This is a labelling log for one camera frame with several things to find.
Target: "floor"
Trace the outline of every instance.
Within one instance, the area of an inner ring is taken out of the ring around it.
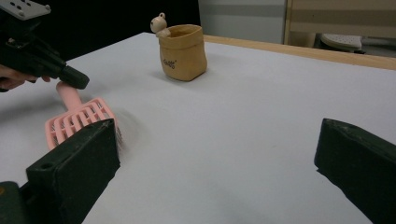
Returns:
[[[328,49],[349,52],[348,50],[335,49],[325,45],[323,42],[320,41],[320,37],[321,34],[318,34],[315,38],[315,49]],[[361,50],[352,53],[362,53],[367,55],[396,58],[396,39],[363,37],[361,40]]]

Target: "pink plastic object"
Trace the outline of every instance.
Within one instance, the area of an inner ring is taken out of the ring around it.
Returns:
[[[45,124],[49,150],[53,150],[78,130],[96,121],[114,119],[117,126],[113,112],[102,98],[94,98],[83,104],[78,91],[62,81],[57,84],[56,90],[68,111],[47,120]]]

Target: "wall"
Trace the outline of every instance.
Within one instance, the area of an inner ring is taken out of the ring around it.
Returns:
[[[70,60],[142,32],[151,33],[149,23],[160,12],[168,26],[200,24],[198,0],[108,1],[35,0],[50,5],[35,33]]]
[[[286,0],[198,0],[205,35],[283,43]]]

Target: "white wall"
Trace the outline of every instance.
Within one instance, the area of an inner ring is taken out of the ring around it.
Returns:
[[[286,0],[198,0],[205,35],[283,43]]]

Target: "pink brush handle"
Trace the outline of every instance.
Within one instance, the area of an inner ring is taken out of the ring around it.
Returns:
[[[56,85],[56,90],[64,101],[64,105],[66,106],[67,110],[70,111],[82,105],[78,91],[75,88],[60,81]]]

